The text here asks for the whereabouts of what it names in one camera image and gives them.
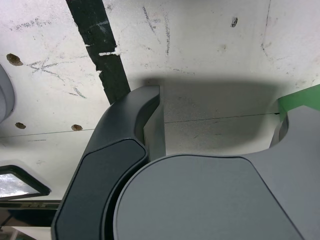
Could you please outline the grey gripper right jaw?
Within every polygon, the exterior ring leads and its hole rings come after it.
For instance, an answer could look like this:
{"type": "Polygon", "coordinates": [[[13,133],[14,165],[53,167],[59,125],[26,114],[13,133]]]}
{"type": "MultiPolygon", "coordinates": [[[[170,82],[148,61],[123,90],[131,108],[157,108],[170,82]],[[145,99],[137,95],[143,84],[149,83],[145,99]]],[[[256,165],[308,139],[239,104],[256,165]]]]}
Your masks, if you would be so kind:
{"type": "Polygon", "coordinates": [[[177,154],[126,183],[113,215],[116,240],[317,240],[320,113],[287,113],[274,146],[238,156],[177,154]]]}

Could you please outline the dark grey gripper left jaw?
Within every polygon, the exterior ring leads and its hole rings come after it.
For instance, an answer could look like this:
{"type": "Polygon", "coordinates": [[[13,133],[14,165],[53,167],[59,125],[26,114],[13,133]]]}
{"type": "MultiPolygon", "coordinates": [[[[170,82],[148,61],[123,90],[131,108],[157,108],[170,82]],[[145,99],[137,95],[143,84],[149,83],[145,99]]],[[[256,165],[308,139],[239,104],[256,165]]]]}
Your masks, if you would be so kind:
{"type": "Polygon", "coordinates": [[[161,102],[160,87],[139,87],[102,115],[51,225],[54,240],[112,240],[118,197],[150,162],[144,127],[161,102]]]}

